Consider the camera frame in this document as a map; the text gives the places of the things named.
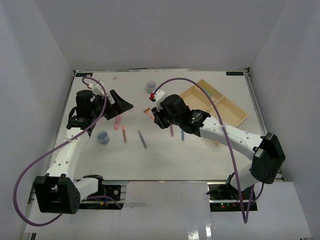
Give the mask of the pink slim red-tip pen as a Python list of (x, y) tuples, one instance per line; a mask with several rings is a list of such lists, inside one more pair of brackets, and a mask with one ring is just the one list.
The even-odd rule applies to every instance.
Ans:
[(173, 126), (172, 126), (172, 125), (170, 125), (170, 126), (169, 126), (169, 129), (170, 129), (170, 135), (171, 135), (171, 137), (174, 137), (174, 130), (173, 130)]

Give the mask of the cream wooden divided tray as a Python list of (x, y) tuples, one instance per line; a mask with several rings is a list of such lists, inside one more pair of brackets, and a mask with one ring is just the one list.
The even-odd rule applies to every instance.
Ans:
[[(249, 116), (248, 113), (246, 113), (225, 95), (211, 86), (208, 82), (202, 79), (198, 81), (197, 84), (205, 90), (206, 94), (208, 94), (211, 100), (215, 103), (215, 106), (217, 107), (225, 124), (237, 128)], [(198, 86), (193, 85), (189, 87), (180, 94), (180, 97), (191, 110), (199, 109), (209, 113), (215, 118), (218, 118), (218, 115), (211, 102), (198, 88)]]

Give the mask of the purple slim capped pen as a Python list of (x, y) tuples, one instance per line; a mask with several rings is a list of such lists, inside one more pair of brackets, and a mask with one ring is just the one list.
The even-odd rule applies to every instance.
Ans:
[(145, 141), (145, 139), (144, 139), (144, 137), (143, 137), (143, 135), (142, 135), (142, 133), (141, 133), (141, 131), (140, 131), (139, 129), (137, 130), (137, 133), (138, 133), (138, 135), (139, 135), (139, 137), (140, 137), (140, 140), (141, 140), (141, 142), (142, 142), (143, 147), (144, 147), (145, 149), (147, 149), (148, 146), (147, 146), (146, 141)]

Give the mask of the beige slim orange-tip pen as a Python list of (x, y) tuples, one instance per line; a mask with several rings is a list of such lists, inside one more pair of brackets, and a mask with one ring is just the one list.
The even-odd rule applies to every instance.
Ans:
[(125, 126), (122, 125), (122, 135), (123, 135), (123, 142), (124, 144), (127, 143), (127, 136), (126, 136), (126, 130), (125, 130)]

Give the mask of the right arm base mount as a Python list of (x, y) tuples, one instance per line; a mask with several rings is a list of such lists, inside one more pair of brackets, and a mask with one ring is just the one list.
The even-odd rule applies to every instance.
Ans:
[[(212, 213), (224, 213), (224, 212), (241, 212), (240, 199), (238, 191), (227, 192), (223, 189), (225, 185), (224, 182), (208, 182), (207, 183), (207, 196), (209, 198), (210, 212)], [(244, 206), (244, 211), (247, 210), (251, 195), (251, 187), (246, 188), (242, 192), (242, 201)], [(258, 206), (255, 201), (256, 194), (253, 191), (252, 202), (249, 211), (258, 211)]]

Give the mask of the blue slim capped pen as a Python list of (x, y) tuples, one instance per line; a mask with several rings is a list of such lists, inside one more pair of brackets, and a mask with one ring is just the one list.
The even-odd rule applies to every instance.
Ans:
[(185, 140), (185, 132), (183, 129), (181, 129), (181, 141)]

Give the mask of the clear jar blue beads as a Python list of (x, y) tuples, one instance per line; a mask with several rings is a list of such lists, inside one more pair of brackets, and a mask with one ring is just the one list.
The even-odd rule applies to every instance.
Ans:
[(110, 136), (107, 131), (100, 130), (96, 134), (97, 142), (102, 145), (107, 145), (110, 142)]

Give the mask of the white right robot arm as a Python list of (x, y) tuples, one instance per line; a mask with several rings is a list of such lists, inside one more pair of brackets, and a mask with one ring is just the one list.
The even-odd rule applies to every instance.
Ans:
[(155, 103), (154, 123), (161, 129), (178, 126), (187, 134), (219, 142), (251, 160), (249, 165), (229, 176), (225, 184), (229, 198), (238, 199), (245, 189), (256, 183), (274, 182), (286, 158), (275, 134), (269, 132), (262, 136), (223, 125), (205, 111), (191, 110), (177, 94), (167, 96), (158, 91), (151, 95), (151, 101)]

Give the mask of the orange chunky highlighter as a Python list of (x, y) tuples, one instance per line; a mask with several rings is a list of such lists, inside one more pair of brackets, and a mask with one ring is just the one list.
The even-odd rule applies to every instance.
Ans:
[(153, 113), (152, 113), (152, 110), (150, 108), (146, 108), (144, 111), (143, 111), (144, 114), (147, 114), (152, 120), (155, 119)]

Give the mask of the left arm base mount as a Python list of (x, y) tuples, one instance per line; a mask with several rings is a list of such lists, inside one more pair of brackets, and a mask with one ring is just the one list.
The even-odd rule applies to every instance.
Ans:
[(125, 182), (105, 182), (102, 194), (94, 193), (83, 200), (80, 210), (121, 210), (124, 206), (127, 192)]

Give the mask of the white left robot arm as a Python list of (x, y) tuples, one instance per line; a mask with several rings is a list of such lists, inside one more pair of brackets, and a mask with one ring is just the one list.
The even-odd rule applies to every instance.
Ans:
[(87, 197), (99, 200), (105, 196), (106, 187), (102, 176), (93, 174), (74, 180), (77, 162), (91, 137), (94, 121), (99, 116), (110, 120), (134, 107), (113, 89), (107, 96), (81, 90), (76, 93), (75, 101), (76, 106), (68, 116), (66, 144), (59, 150), (46, 173), (37, 176), (33, 182), (42, 213), (73, 215), (78, 211), (81, 201)]

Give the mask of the clear jar purple beads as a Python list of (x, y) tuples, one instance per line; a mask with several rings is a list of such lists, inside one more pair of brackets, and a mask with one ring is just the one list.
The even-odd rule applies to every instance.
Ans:
[(155, 91), (155, 89), (157, 88), (157, 83), (153, 80), (150, 80), (146, 83), (146, 92), (147, 93), (153, 93)]

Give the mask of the pink chunky highlighter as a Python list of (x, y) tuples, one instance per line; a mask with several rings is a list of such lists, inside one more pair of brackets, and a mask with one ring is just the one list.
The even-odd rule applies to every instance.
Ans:
[(121, 116), (117, 115), (114, 119), (114, 130), (118, 130), (121, 122)]

